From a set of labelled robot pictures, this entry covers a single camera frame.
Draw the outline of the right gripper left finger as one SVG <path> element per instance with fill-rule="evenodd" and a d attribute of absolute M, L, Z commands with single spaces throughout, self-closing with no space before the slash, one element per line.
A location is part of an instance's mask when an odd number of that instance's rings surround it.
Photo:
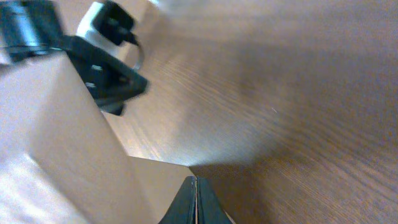
<path fill-rule="evenodd" d="M 159 224 L 194 224 L 196 205 L 196 179 L 184 179 L 170 207 Z"/>

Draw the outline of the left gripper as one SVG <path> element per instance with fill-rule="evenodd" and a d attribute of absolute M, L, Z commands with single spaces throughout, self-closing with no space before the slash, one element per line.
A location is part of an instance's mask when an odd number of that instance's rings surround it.
<path fill-rule="evenodd" d="M 137 70 L 79 36 L 62 37 L 60 48 L 102 111 L 122 115 L 125 102 L 143 94 L 149 85 Z"/>

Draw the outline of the brown cardboard box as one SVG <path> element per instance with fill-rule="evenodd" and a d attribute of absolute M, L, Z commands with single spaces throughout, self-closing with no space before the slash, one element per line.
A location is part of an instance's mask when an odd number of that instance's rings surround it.
<path fill-rule="evenodd" d="M 189 175 L 128 156 L 65 54 L 1 69 L 2 223 L 157 223 Z"/>

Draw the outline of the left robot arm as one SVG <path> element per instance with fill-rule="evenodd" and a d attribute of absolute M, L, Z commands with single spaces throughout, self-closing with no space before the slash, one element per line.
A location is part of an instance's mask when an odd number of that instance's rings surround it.
<path fill-rule="evenodd" d="M 149 85 L 139 74 L 145 55 L 135 24 L 118 3 L 93 2 L 68 35 L 54 1 L 1 2 L 1 37 L 12 62 L 65 52 L 98 108 L 116 116 Z"/>

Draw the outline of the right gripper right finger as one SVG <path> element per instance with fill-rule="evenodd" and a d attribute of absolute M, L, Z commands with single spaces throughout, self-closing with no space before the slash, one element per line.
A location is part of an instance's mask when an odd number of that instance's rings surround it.
<path fill-rule="evenodd" d="M 208 180 L 197 178 L 197 205 L 199 224 L 232 224 Z"/>

